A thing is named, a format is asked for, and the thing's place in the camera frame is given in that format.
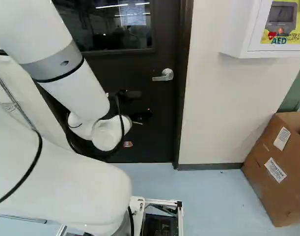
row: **door handle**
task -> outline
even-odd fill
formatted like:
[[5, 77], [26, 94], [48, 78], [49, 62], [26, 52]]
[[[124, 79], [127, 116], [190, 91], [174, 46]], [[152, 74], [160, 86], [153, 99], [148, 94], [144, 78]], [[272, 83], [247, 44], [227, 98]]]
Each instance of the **door handle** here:
[[174, 71], [172, 69], [166, 68], [162, 71], [162, 76], [152, 77], [152, 81], [170, 81], [174, 78]]

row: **aed sign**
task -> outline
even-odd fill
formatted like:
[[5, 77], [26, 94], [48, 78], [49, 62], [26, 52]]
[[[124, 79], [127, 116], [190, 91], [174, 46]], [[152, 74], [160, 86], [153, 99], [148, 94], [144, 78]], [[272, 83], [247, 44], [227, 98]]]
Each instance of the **aed sign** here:
[[261, 44], [300, 44], [300, 0], [274, 0]]

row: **wall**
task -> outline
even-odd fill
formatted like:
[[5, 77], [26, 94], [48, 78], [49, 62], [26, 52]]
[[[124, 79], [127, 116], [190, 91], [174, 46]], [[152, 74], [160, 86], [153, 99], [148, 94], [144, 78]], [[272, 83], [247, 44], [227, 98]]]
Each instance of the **wall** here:
[[300, 58], [219, 54], [230, 4], [194, 1], [180, 164], [243, 162], [300, 69]]
[[[70, 149], [66, 136], [50, 111], [31, 77], [11, 58], [0, 56], [0, 77], [42, 136], [63, 148]], [[0, 86], [0, 102], [11, 103]], [[16, 117], [23, 120], [19, 113]]]

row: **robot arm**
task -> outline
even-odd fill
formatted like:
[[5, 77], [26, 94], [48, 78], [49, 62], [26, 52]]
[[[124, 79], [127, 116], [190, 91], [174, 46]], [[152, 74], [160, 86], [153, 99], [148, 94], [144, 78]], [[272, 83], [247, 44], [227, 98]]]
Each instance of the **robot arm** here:
[[[99, 120], [109, 111], [108, 98], [50, 0], [0, 0], [0, 47], [71, 111], [68, 124], [79, 136], [107, 151], [119, 143], [123, 126], [129, 131], [124, 116]], [[131, 191], [123, 171], [51, 144], [0, 106], [0, 214], [110, 236], [126, 222]], [[135, 199], [133, 212], [143, 201]]]
[[0, 47], [70, 110], [70, 129], [101, 151], [120, 142], [121, 121], [124, 134], [130, 130], [126, 116], [99, 120], [109, 100], [50, 0], [0, 0]]

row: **label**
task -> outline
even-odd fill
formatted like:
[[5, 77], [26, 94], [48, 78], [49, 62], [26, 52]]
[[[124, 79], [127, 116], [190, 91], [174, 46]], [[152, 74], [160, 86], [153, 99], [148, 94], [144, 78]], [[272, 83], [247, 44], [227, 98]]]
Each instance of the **label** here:
[[291, 132], [289, 132], [288, 129], [286, 129], [285, 127], [282, 127], [277, 138], [274, 140], [274, 143], [273, 143], [274, 146], [276, 146], [278, 149], [283, 151], [290, 136], [291, 136]]
[[131, 148], [134, 146], [134, 144], [130, 141], [126, 141], [126, 142], [124, 142], [123, 146], [124, 146], [124, 148]]
[[281, 183], [287, 177], [287, 174], [285, 174], [285, 172], [276, 164], [272, 157], [264, 164], [264, 166], [278, 183]]

